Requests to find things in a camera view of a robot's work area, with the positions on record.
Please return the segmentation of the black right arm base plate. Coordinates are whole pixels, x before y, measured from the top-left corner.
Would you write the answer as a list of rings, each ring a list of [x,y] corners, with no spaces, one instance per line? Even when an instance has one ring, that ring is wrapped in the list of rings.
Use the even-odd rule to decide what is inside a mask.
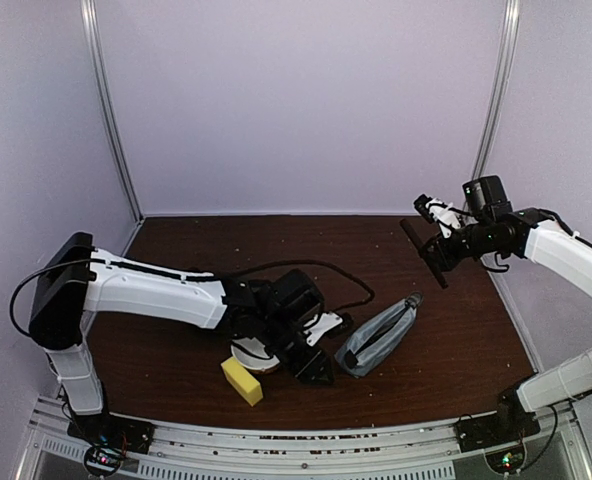
[[[454,424],[460,450],[487,449],[536,435],[540,425],[534,414],[505,417],[498,412],[459,419]]]

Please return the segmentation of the black comb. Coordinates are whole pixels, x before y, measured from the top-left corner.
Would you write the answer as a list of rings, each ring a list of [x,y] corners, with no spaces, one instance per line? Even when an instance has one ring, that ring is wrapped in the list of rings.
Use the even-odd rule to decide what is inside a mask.
[[[442,273],[442,270],[440,269],[439,263],[435,259],[435,256],[429,251],[429,248],[433,245],[433,243],[431,241],[423,243],[416,230],[408,220],[402,219],[399,222],[399,225],[405,232],[408,240],[416,249],[418,256],[423,260],[435,280],[438,282],[439,286],[442,289],[447,289],[448,283]]]

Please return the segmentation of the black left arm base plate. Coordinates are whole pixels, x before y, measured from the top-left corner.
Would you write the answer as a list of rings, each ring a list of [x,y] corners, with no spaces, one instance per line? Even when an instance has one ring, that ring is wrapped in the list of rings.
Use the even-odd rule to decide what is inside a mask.
[[[69,422],[67,434],[119,453],[147,454],[153,440],[152,423],[110,413],[75,415]]]

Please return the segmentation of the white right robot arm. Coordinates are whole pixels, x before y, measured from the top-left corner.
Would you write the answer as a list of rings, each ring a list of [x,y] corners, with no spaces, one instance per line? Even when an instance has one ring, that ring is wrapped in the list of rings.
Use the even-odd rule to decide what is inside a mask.
[[[437,200],[421,210],[440,228],[419,255],[441,285],[465,259],[498,254],[529,263],[511,275],[505,295],[545,369],[513,388],[516,403],[490,417],[493,438],[509,441],[526,426],[527,413],[592,394],[592,245],[551,210],[480,213],[467,226]]]

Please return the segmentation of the yellow sponge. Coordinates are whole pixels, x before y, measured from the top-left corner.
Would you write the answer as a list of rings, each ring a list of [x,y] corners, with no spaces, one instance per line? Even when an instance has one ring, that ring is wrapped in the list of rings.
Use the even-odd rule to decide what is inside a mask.
[[[250,406],[263,399],[260,382],[233,356],[221,363],[222,372],[228,383]]]

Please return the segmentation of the grey zip pouch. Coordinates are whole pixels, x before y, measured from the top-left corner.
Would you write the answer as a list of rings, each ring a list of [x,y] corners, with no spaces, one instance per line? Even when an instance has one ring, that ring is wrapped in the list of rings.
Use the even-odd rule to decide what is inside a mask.
[[[400,345],[423,300],[413,292],[362,324],[335,353],[338,366],[354,378],[367,376]]]

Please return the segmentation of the right aluminium corner post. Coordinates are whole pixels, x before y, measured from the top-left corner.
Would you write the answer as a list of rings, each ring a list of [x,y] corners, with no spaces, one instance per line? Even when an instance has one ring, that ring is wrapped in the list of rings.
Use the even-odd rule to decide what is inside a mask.
[[[492,90],[470,176],[471,180],[477,180],[483,176],[489,162],[514,63],[520,28],[520,13],[521,2],[519,0],[507,0],[505,2]]]

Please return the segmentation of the left aluminium corner post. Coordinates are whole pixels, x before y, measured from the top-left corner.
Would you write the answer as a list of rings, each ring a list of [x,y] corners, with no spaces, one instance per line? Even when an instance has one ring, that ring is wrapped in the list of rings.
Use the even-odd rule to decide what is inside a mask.
[[[112,102],[107,69],[103,56],[96,2],[93,0],[81,0],[80,9],[83,30],[91,58],[102,121],[109,143],[110,154],[117,171],[120,186],[129,206],[131,216],[136,223],[141,223],[144,220],[144,214],[138,201],[134,183],[127,165]]]

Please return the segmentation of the white ceramic bowl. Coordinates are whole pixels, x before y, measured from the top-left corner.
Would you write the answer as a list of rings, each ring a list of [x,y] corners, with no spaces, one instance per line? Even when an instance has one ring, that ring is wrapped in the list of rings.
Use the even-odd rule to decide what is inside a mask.
[[[269,357],[264,345],[257,339],[238,339],[230,342],[232,356],[248,371],[254,374],[270,374],[280,366],[280,361]]]

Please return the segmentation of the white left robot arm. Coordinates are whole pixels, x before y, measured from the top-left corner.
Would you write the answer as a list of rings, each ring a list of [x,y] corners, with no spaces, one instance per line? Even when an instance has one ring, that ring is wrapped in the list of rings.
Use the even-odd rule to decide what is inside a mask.
[[[17,330],[51,360],[82,429],[109,444],[120,424],[106,411],[81,327],[86,312],[141,315],[256,339],[299,382],[332,384],[331,360],[318,341],[339,321],[325,313],[314,281],[296,263],[287,266],[274,281],[174,270],[116,256],[95,247],[91,234],[76,232],[13,291],[17,297],[36,284],[29,324]]]

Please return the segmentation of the aluminium corner post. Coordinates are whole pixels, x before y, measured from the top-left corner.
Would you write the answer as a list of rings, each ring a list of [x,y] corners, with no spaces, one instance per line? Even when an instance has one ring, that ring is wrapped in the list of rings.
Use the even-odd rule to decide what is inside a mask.
[[[91,58],[102,121],[109,143],[110,154],[117,171],[120,186],[129,206],[131,216],[136,223],[141,223],[144,220],[144,214],[138,201],[134,183],[127,165],[112,102],[107,69],[103,56],[96,2],[93,0],[81,0],[80,9],[83,30]]]
[[[477,180],[483,176],[489,162],[514,63],[520,28],[520,13],[521,2],[519,0],[507,0],[505,2],[492,90],[470,176],[471,180]]]

